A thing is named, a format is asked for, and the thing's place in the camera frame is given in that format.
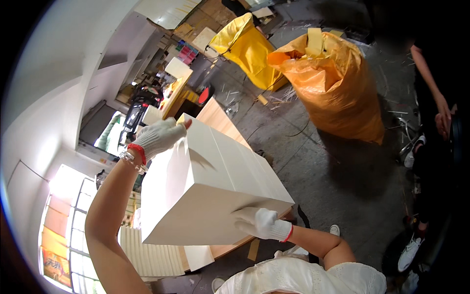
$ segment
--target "cardboard box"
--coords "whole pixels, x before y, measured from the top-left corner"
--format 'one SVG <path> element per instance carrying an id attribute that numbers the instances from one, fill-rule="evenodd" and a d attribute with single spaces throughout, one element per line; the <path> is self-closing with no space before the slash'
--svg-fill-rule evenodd
<path id="1" fill-rule="evenodd" d="M 143 180 L 143 243 L 231 245 L 247 236 L 231 212 L 254 206 L 282 213 L 294 204 L 264 158 L 191 119 L 188 135 L 158 154 Z"/>

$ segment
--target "concrete floor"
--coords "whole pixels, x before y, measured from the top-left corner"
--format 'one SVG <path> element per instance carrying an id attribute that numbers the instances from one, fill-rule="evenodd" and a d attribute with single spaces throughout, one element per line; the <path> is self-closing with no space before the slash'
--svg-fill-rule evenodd
<path id="1" fill-rule="evenodd" d="M 280 47 L 305 34 L 309 24 L 317 23 L 314 19 L 283 22 L 271 30 L 274 36 L 270 40 Z M 385 127 L 397 125 L 388 110 L 408 112 L 403 117 L 416 125 L 411 55 L 388 56 L 375 43 L 359 47 L 376 79 Z M 328 231 L 330 225 L 339 225 L 358 262 L 381 270 L 383 253 L 404 230 L 402 218 L 413 203 L 406 169 L 395 160 L 407 143 L 406 137 L 402 143 L 401 129 L 386 130 L 382 146 L 335 137 L 315 128 L 300 100 L 273 111 L 272 106 L 254 102 L 263 91 L 253 86 L 236 64 L 219 60 L 210 70 L 211 62 L 198 62 L 202 72 L 209 73 L 194 82 L 211 82 L 216 88 L 216 99 L 223 105 L 232 100 L 239 102 L 232 121 L 255 151 L 264 150 L 273 157 L 274 171 L 309 218 L 311 227 Z M 288 87 L 290 84 L 272 95 L 281 97 Z M 239 93 L 228 95 L 229 91 Z M 249 244 L 246 244 L 197 272 L 152 283 L 152 290 L 211 293 L 214 278 L 228 278 L 272 258 L 276 250 L 291 246 L 261 240 L 257 260 L 253 262 L 247 259 Z"/>

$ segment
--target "person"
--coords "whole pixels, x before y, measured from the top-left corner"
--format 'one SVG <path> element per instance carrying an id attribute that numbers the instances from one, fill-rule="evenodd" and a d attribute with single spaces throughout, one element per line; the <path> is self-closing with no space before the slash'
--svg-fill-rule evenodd
<path id="1" fill-rule="evenodd" d="M 138 169 L 156 154 L 186 135 L 192 121 L 174 118 L 144 127 L 96 193 L 85 221 L 91 260 L 107 293 L 150 293 L 118 244 L 116 234 Z M 256 264 L 240 272 L 217 290 L 225 293 L 385 293 L 385 276 L 357 263 L 339 228 L 330 234 L 279 220 L 275 211 L 245 207 L 233 212 L 234 226 L 258 238 L 289 241 L 323 259 L 325 268 L 290 254 Z"/>
<path id="2" fill-rule="evenodd" d="M 222 5 L 230 9 L 237 17 L 244 15 L 245 13 L 251 13 L 249 10 L 245 8 L 238 0 L 222 0 Z M 253 24 L 255 25 L 256 29 L 266 38 L 269 39 L 269 37 L 272 36 L 266 35 L 263 30 L 261 29 L 260 25 L 261 22 L 259 21 L 259 18 L 257 18 L 253 14 Z"/>
<path id="3" fill-rule="evenodd" d="M 446 18 L 450 14 L 439 11 L 435 17 Z M 412 167 L 420 177 L 421 193 L 416 197 L 419 223 L 410 242 L 403 250 L 398 271 L 405 271 L 413 261 L 419 247 L 425 240 L 431 214 L 442 208 L 439 198 L 449 193 L 446 190 L 448 178 L 447 151 L 451 115 L 457 111 L 455 95 L 455 62 L 443 62 L 442 52 L 435 46 L 435 36 L 453 38 L 443 27 L 423 25 L 411 47 L 411 56 L 416 63 L 415 90 L 421 115 L 423 135 L 418 138 L 412 150 L 405 157 L 405 166 Z"/>

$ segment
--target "black pants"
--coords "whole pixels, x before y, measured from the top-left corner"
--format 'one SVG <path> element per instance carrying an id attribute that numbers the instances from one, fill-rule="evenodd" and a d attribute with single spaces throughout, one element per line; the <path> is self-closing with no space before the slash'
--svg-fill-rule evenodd
<path id="1" fill-rule="evenodd" d="M 248 11 L 245 6 L 243 6 L 240 2 L 237 0 L 222 0 L 222 5 L 230 9 L 233 13 L 235 13 L 236 16 L 242 16 L 245 13 L 248 13 Z M 253 15 L 253 23 L 255 26 L 259 26 L 261 22 L 259 19 Z"/>
<path id="2" fill-rule="evenodd" d="M 437 131 L 434 119 L 438 114 L 438 109 L 427 84 L 419 73 L 416 74 L 415 89 L 426 137 L 426 145 L 418 149 L 413 164 L 414 174 L 421 178 L 421 194 L 417 198 L 416 208 L 420 221 L 428 222 L 431 215 L 445 209 L 444 202 L 451 201 L 449 199 L 451 191 L 448 190 L 450 147 Z M 443 95 L 451 108 L 455 100 L 447 97 L 445 93 Z"/>

